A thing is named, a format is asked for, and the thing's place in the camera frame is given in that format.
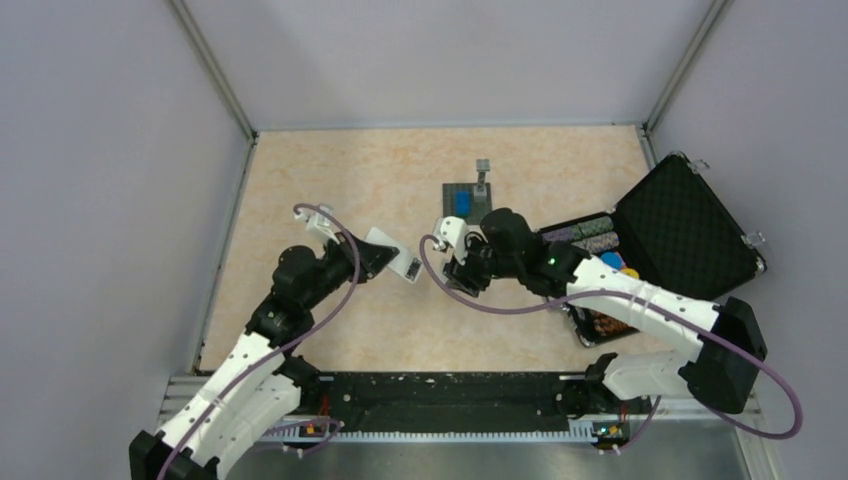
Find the white remote control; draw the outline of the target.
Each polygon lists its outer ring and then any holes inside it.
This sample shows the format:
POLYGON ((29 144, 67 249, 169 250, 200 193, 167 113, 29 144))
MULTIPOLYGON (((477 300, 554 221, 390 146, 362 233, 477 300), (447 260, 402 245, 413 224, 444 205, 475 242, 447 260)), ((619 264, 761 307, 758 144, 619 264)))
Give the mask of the white remote control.
POLYGON ((394 255, 387 268, 410 284, 417 282, 423 264, 410 249, 377 227, 372 227, 368 231, 365 241, 391 249, 394 255))

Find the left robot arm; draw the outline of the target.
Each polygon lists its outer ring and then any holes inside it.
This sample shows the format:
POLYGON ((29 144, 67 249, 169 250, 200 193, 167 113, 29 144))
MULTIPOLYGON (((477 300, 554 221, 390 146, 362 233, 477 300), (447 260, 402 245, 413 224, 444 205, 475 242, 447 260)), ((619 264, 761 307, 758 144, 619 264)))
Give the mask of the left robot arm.
POLYGON ((129 446, 134 479, 223 479, 276 422, 319 404, 318 370, 292 350, 315 329, 313 309, 343 286, 389 269, 416 281, 420 262, 377 228, 366 237, 327 238, 324 253, 284 250, 270 293, 256 308, 227 359, 157 432, 129 446))

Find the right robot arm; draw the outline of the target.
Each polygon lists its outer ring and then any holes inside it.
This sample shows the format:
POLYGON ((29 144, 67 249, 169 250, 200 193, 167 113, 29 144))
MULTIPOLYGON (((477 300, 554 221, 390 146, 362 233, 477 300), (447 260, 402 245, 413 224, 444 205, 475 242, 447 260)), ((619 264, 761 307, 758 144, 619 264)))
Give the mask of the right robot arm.
POLYGON ((653 354, 610 354, 594 364, 589 404, 612 412, 641 396, 691 397, 725 414, 744 410, 767 348, 753 308, 730 297, 717 304, 634 278, 600 257, 534 232, 509 208, 489 212, 473 231, 464 219, 440 218, 436 247, 451 249, 443 275, 473 298, 494 279, 514 279, 531 293, 563 299, 621 321, 669 346, 653 354))

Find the grey lego baseplate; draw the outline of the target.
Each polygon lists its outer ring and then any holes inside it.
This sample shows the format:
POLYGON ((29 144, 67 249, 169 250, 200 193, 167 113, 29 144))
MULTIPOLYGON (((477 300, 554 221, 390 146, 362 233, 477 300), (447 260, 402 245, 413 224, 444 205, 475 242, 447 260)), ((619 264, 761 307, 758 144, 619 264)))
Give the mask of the grey lego baseplate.
POLYGON ((493 210, 491 184, 487 182, 483 197, 475 196, 475 183, 442 184, 442 217, 458 217, 468 225, 478 225, 493 210))

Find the blue lego brick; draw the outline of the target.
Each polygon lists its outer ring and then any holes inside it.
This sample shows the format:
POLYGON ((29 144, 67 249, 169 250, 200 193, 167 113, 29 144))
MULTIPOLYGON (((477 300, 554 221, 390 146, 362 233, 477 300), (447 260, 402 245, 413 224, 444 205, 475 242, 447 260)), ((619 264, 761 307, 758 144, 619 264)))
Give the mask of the blue lego brick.
POLYGON ((459 191, 454 195, 454 213, 458 217, 467 218, 471 214, 472 197, 467 191, 459 191))

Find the grey lego tower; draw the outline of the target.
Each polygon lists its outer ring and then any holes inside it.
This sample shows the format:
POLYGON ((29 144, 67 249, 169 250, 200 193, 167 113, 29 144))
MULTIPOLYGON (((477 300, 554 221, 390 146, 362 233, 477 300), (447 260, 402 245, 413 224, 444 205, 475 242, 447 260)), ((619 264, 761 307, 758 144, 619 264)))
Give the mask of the grey lego tower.
POLYGON ((491 171, 490 160, 476 159, 475 170, 477 178, 473 188, 473 198, 475 202, 484 202, 488 196, 486 176, 491 171))

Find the blue round chip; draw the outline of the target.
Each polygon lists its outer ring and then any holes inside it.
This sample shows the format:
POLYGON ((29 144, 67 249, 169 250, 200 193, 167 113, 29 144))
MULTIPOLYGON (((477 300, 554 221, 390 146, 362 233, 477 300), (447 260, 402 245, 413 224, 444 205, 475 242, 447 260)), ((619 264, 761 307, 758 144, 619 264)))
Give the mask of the blue round chip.
POLYGON ((600 258, 606 265, 617 270, 626 266, 623 257, 616 251, 604 252, 600 255, 600 258))

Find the black poker chip case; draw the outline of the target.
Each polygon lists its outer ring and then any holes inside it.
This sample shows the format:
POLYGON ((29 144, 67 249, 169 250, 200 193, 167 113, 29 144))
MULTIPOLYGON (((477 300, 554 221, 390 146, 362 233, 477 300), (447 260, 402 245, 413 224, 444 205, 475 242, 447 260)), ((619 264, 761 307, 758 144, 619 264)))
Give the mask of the black poker chip case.
POLYGON ((612 209, 541 228, 597 256, 618 255, 653 285, 715 300, 767 270, 724 204, 682 152, 667 155, 612 209))

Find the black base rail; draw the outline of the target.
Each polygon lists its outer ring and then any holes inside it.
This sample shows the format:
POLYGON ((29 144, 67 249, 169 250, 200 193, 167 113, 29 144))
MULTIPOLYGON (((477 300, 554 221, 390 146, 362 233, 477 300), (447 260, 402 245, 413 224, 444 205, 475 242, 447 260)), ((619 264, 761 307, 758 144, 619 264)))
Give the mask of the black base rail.
POLYGON ((326 372, 297 409, 346 433, 414 434, 564 432, 621 410, 600 383, 557 372, 326 372))

